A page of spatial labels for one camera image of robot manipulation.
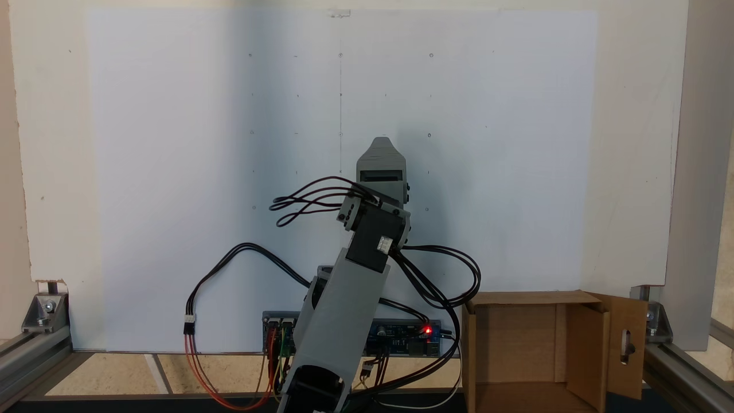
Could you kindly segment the grey pointed fixed gripper finger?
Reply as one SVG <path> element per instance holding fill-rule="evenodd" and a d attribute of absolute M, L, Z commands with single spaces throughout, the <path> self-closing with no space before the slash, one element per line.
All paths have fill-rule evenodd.
<path fill-rule="evenodd" d="M 388 137 L 373 139 L 364 154 L 356 163 L 357 170 L 403 170 L 406 171 L 405 157 L 396 149 Z"/>

